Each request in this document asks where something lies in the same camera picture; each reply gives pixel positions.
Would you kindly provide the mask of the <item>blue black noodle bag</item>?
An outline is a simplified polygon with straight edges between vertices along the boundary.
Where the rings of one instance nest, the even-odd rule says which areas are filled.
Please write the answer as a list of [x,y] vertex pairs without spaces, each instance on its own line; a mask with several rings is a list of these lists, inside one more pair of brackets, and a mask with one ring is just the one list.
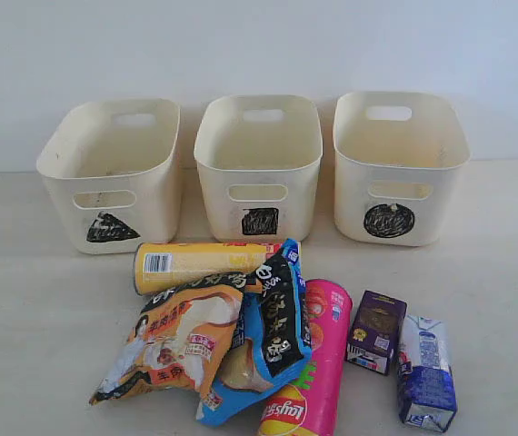
[[288,239],[246,276],[231,349],[223,358],[196,420],[224,424],[296,379],[312,359],[300,243]]

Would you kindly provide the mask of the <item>yellow Lays chips can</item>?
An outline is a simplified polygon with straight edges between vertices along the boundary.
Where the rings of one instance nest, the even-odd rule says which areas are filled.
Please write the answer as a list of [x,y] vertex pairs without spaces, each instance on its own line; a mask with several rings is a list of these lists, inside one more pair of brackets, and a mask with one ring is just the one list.
[[145,296],[216,273],[252,273],[280,243],[141,243],[134,254],[134,289]]

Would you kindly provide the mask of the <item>pink Lays chips can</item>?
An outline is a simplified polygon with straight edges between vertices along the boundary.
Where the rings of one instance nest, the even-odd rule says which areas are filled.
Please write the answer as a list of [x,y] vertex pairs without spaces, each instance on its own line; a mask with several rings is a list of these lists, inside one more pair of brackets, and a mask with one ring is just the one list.
[[312,359],[267,401],[259,435],[332,435],[353,302],[339,284],[306,282]]

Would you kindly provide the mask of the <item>orange white noodle bag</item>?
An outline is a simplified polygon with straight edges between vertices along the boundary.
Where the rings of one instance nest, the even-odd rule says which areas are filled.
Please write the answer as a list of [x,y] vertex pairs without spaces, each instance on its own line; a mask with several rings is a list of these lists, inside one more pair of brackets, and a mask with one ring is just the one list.
[[205,398],[231,348],[245,286],[245,273],[222,272],[155,294],[89,403],[171,388]]

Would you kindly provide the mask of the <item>cream bin with triangle mark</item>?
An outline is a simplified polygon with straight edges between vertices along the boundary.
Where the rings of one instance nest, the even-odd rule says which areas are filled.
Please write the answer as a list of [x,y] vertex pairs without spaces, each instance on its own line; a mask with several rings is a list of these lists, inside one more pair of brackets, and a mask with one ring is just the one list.
[[162,98],[89,102],[72,109],[36,170],[81,253],[129,253],[171,241],[182,185],[181,111]]

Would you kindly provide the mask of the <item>cream bin with square mark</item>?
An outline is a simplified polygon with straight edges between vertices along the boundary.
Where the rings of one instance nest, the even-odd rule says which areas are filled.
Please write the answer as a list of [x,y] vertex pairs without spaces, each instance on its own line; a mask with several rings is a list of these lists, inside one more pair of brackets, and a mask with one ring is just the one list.
[[297,95],[233,95],[204,112],[194,159],[213,236],[302,241],[323,157],[315,104]]

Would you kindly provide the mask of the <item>purple drink carton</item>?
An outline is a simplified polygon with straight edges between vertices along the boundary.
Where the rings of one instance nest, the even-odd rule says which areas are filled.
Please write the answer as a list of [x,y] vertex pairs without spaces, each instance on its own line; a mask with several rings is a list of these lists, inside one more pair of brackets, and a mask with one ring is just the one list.
[[388,375],[406,312],[406,302],[366,290],[347,336],[345,359]]

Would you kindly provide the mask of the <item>blue white milk carton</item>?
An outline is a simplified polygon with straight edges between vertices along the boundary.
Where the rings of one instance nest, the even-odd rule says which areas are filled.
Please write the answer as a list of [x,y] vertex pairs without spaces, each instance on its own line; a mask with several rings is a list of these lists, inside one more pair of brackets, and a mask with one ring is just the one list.
[[397,400],[402,423],[445,433],[458,411],[444,322],[408,314],[398,344]]

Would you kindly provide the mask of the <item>cream bin with circle mark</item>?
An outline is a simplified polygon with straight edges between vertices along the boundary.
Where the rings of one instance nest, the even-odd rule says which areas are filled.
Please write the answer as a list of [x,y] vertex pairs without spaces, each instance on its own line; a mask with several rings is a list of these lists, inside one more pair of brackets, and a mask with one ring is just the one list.
[[410,92],[336,103],[334,222],[358,242],[418,247],[441,233],[471,152],[451,105]]

